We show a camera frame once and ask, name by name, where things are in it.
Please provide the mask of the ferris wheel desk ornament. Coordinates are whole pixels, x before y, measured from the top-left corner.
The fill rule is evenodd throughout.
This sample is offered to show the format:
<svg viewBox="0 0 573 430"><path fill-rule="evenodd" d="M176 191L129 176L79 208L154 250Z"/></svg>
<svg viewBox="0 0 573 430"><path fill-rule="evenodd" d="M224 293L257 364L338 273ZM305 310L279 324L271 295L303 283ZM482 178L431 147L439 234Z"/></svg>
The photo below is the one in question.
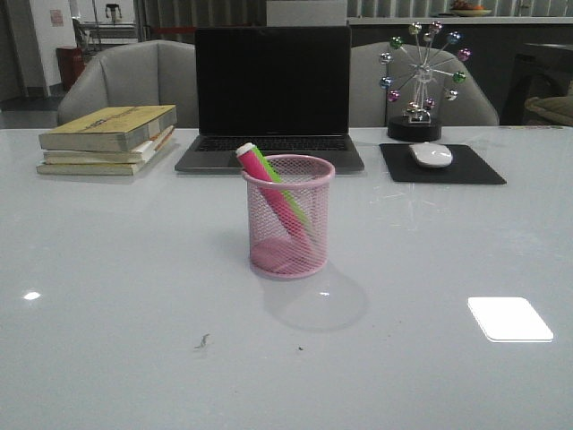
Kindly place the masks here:
<svg viewBox="0 0 573 430"><path fill-rule="evenodd" d="M442 69L445 61L437 61L440 51L432 50L435 37L442 31L443 24L440 21L432 21L424 27L415 21L408 26L408 33L415 38L417 56L410 56L408 71L393 78L389 75L379 80L379 86L386 91L388 102L394 103L400 100L401 90L411 83L413 95L402 109L402 114L394 116L388 121L388 136L403 142L433 142L441 137L441 122L432 117L432 111L437 106L436 98L428 91L428 85L436 82L436 77L441 74L448 76L455 86L443 87L442 95L447 101L453 101L458 97L458 85L466 81L468 74L456 70L447 72Z"/></svg>

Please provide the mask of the middle cream book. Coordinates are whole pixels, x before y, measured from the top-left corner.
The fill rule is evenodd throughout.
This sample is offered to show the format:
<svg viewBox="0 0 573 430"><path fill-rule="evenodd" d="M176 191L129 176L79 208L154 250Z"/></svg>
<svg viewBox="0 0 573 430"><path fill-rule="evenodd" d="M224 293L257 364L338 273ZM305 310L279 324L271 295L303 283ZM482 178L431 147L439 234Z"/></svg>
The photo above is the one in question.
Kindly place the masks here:
<svg viewBox="0 0 573 430"><path fill-rule="evenodd" d="M44 152L44 162L47 164L145 163L165 146L174 130L175 127L171 125L130 151L47 150Z"/></svg>

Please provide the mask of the fruit bowl on counter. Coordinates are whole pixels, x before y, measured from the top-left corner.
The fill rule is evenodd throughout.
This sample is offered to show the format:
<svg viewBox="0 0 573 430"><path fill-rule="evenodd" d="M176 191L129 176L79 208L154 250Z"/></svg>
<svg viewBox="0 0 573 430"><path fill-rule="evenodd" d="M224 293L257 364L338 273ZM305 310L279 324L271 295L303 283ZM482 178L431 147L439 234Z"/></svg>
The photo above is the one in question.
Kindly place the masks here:
<svg viewBox="0 0 573 430"><path fill-rule="evenodd" d="M484 17L492 13L490 9L486 9L480 4L473 4L465 0L454 0L449 6L451 12L459 17Z"/></svg>

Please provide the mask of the white computer mouse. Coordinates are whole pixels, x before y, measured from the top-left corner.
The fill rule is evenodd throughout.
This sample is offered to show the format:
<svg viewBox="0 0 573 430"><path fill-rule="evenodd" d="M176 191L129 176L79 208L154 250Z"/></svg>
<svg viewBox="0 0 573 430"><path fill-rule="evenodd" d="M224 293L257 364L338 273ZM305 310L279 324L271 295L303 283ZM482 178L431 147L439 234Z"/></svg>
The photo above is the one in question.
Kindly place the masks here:
<svg viewBox="0 0 573 430"><path fill-rule="evenodd" d="M453 161L453 154L446 145L418 142L408 146L415 163L427 168L445 168Z"/></svg>

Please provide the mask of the bottom cream book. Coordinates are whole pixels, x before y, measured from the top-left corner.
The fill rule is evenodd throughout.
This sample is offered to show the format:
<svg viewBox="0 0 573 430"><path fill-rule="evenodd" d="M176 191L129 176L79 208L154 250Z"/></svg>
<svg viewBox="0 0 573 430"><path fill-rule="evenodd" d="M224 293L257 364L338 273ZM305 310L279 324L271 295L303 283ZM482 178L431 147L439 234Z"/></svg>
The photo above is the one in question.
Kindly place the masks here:
<svg viewBox="0 0 573 430"><path fill-rule="evenodd" d="M133 176L139 172L171 140L171 133L156 142L146 142L142 159L133 163L48 163L37 165L36 170L43 175L80 175L80 176Z"/></svg>

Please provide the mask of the black mouse pad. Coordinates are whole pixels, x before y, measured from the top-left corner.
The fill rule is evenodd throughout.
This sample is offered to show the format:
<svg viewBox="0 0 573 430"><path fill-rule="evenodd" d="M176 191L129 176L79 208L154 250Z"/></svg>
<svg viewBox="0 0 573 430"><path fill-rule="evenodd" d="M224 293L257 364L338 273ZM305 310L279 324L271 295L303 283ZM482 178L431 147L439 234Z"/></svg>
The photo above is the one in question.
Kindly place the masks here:
<svg viewBox="0 0 573 430"><path fill-rule="evenodd" d="M447 185L505 185L498 174L472 148L462 144L449 144L453 160L446 167L423 167L405 143L382 143L380 149L391 178L400 183Z"/></svg>

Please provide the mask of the red trash bin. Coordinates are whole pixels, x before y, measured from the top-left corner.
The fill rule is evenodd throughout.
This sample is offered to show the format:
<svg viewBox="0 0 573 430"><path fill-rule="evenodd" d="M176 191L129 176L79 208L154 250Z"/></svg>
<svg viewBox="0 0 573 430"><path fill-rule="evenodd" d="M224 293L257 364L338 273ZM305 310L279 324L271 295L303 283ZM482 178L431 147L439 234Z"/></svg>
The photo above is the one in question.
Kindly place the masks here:
<svg viewBox="0 0 573 430"><path fill-rule="evenodd" d="M56 58L63 88L69 90L85 68L82 51L79 47L58 47Z"/></svg>

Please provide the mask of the cream book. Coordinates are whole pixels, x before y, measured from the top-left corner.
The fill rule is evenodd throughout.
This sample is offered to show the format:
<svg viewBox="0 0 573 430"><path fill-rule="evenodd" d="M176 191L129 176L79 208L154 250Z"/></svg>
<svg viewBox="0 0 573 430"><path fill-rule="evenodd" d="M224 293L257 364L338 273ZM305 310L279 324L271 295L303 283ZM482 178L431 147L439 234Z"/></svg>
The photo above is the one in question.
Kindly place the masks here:
<svg viewBox="0 0 573 430"><path fill-rule="evenodd" d="M133 176L139 172L171 140L171 133L156 142L146 142L142 159L133 163L48 163L37 165L36 170L43 175L80 175L80 176Z"/></svg>
<svg viewBox="0 0 573 430"><path fill-rule="evenodd" d="M175 127L171 125L130 151L47 150L44 152L44 162L47 164L145 163L165 146L174 130Z"/></svg>

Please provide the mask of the top yellow book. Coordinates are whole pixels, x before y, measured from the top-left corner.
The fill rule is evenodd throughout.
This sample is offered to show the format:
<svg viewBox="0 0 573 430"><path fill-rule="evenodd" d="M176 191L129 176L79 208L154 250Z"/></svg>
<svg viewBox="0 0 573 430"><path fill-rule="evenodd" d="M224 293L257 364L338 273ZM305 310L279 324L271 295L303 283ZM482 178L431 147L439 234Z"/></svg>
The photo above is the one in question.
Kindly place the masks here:
<svg viewBox="0 0 573 430"><path fill-rule="evenodd" d="M130 151L177 122L174 105L104 107L41 134L48 151Z"/></svg>

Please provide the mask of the white box behind laptop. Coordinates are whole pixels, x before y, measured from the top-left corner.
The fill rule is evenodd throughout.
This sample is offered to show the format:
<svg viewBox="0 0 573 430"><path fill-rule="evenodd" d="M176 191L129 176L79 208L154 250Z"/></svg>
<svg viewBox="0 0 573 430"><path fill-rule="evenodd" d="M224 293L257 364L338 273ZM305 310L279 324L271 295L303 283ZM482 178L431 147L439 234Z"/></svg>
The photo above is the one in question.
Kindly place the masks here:
<svg viewBox="0 0 573 430"><path fill-rule="evenodd" d="M266 24L271 27L345 26L344 1L267 1Z"/></svg>

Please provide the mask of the beige cushion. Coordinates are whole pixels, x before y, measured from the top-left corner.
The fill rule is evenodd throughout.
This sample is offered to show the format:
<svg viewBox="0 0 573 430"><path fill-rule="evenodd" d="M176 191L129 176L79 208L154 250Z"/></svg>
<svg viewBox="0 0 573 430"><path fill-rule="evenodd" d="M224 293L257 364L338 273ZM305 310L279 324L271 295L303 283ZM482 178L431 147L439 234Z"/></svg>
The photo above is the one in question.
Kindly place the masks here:
<svg viewBox="0 0 573 430"><path fill-rule="evenodd" d="M556 125L572 126L572 97L532 97L525 102L525 109Z"/></svg>

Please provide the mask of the pink mesh pen holder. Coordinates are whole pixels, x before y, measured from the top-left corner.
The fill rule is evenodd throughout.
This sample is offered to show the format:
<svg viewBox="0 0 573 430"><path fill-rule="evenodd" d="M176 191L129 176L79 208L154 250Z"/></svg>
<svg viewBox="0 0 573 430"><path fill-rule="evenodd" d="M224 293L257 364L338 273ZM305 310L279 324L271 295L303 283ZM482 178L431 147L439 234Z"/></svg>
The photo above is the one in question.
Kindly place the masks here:
<svg viewBox="0 0 573 430"><path fill-rule="evenodd" d="M308 155L268 156L276 173L263 180L242 173L252 267L272 278L295 279L328 260L329 185L335 168Z"/></svg>

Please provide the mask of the grey laptop computer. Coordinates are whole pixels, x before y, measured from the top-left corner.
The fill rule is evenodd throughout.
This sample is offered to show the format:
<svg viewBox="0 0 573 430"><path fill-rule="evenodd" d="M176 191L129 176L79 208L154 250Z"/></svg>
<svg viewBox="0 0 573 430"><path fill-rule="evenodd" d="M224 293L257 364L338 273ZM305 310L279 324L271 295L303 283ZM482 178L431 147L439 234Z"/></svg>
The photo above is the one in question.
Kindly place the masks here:
<svg viewBox="0 0 573 430"><path fill-rule="evenodd" d="M347 26L209 27L195 33L199 134L175 164L186 174L234 174L246 142L263 155L364 165L349 131Z"/></svg>

